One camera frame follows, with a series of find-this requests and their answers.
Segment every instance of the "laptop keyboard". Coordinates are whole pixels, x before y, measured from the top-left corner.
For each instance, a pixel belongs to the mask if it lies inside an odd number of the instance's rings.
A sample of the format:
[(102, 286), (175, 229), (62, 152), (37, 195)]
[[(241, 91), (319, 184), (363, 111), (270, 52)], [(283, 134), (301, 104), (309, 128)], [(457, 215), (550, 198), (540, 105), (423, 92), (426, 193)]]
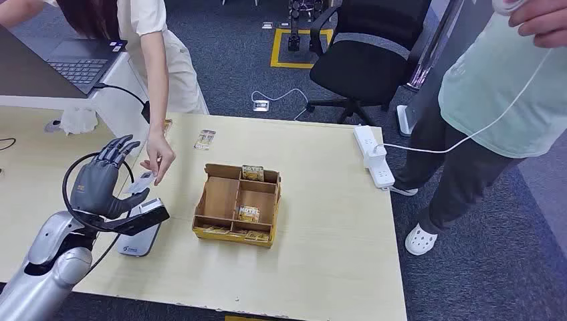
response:
[(66, 60), (48, 64), (73, 84), (90, 84), (100, 72), (107, 60)]

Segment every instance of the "black chair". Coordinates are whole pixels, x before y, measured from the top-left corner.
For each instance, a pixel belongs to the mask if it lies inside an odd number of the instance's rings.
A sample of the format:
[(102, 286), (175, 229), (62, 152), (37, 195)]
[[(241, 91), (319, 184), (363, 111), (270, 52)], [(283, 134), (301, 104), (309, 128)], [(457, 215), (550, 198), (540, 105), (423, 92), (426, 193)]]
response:
[[(342, 107), (338, 124), (357, 114), (366, 124), (374, 122), (362, 109), (382, 106), (388, 110), (397, 88), (407, 83), (423, 51), (425, 42), (418, 41), (431, 0), (343, 0), (340, 6), (327, 9), (311, 26), (310, 50), (319, 55), (311, 69), (315, 83), (346, 99), (312, 100), (306, 107)], [(338, 13), (338, 22), (326, 52), (320, 32), (329, 18)], [(335, 42), (339, 33), (364, 33), (391, 40), (410, 51), (406, 60), (393, 51), (352, 40)]]

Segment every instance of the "power outlet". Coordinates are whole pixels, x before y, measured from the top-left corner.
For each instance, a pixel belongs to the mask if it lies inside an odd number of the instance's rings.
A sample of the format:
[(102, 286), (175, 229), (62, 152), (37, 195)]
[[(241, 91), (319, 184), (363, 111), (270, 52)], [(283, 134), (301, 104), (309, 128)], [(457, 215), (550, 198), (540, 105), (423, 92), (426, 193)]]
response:
[(370, 171), (370, 175), (372, 175), (374, 185), (379, 189), (394, 185), (394, 175), (386, 162), (386, 150), (383, 146), (379, 146), (378, 150), (374, 151), (378, 143), (372, 133), (372, 129), (369, 126), (358, 126), (354, 128), (354, 136), (362, 156), (364, 158), (367, 155), (371, 156), (369, 161), (365, 161), (365, 166), (368, 165), (367, 168)]
[(254, 100), (253, 110), (255, 112), (267, 112), (269, 110), (269, 100)]

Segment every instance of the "white shirt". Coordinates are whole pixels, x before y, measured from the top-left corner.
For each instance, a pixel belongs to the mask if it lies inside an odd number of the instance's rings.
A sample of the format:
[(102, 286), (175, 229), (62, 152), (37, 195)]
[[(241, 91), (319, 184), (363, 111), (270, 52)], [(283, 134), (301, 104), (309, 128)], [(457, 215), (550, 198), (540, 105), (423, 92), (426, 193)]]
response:
[[(58, 6), (56, 0), (44, 1)], [(164, 0), (118, 0), (117, 6), (120, 39), (128, 42), (126, 49), (146, 86), (148, 74), (140, 38), (161, 31), (169, 72), (168, 111), (208, 113), (204, 99), (199, 97), (202, 93), (189, 50), (167, 29)]]

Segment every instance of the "white t-shirt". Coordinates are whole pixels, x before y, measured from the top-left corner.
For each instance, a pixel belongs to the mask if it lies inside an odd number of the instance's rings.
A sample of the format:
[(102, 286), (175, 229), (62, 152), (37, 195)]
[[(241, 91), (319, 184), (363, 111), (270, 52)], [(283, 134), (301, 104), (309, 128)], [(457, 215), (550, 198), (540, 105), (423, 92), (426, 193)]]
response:
[[(44, 1), (58, 6), (56, 0)], [(202, 106), (204, 100), (199, 99), (201, 91), (189, 50), (167, 29), (164, 0), (118, 0), (117, 6), (120, 39), (128, 42), (126, 49), (146, 86), (148, 74), (140, 38), (145, 34), (161, 31), (169, 72), (168, 111), (202, 112), (201, 109), (206, 109), (206, 105)]]
[[(534, 45), (495, 14), (476, 42), (447, 71), (441, 115), (473, 134), (494, 121), (526, 85), (548, 49)], [(472, 139), (502, 156), (545, 154), (567, 128), (567, 47), (553, 49), (530, 86), (502, 119)]]

